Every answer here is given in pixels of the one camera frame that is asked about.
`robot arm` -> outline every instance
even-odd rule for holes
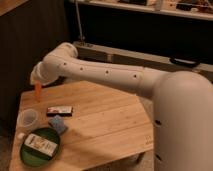
[[[82,78],[139,96],[151,97],[155,83],[167,74],[139,66],[82,61],[76,58],[77,55],[72,44],[61,44],[34,67],[31,83],[39,80],[46,85],[57,80],[59,76]]]
[[[31,83],[78,77],[152,98],[155,171],[213,170],[213,86],[206,78],[76,57],[74,46],[61,44],[34,67]]]

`table leg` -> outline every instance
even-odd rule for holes
[[[140,153],[138,155],[138,158],[136,159],[136,163],[139,164],[141,162],[141,160],[143,159],[143,156],[144,156],[145,153]]]

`white cup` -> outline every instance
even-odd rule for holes
[[[26,109],[19,113],[17,127],[23,132],[30,132],[39,127],[39,112],[34,109]]]

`shelf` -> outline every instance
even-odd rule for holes
[[[154,14],[161,14],[161,15],[170,15],[170,16],[177,16],[177,17],[213,21],[213,14],[193,12],[193,11],[182,11],[182,10],[167,10],[167,9],[163,9],[163,8],[159,9],[157,7],[157,5],[143,6],[143,5],[120,3],[117,1],[108,2],[108,1],[100,1],[100,0],[90,0],[90,1],[78,0],[78,3],[85,4],[85,5],[93,5],[93,6],[101,6],[101,7],[108,7],[108,8],[137,11],[137,12],[147,12],[147,13],[154,13]]]

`green plate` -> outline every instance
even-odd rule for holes
[[[40,167],[40,166],[43,166],[43,165],[47,164],[48,162],[50,162],[55,157],[55,155],[58,153],[59,146],[60,146],[60,136],[54,129],[49,128],[49,127],[36,129],[36,130],[32,131],[31,133],[34,133],[38,136],[41,136],[43,138],[46,138],[46,139],[58,144],[58,147],[57,147],[56,152],[53,155],[53,157],[49,157],[43,153],[36,152],[35,150],[32,150],[29,147],[27,147],[24,143],[22,144],[22,146],[20,148],[20,158],[21,158],[22,162],[27,166]]]

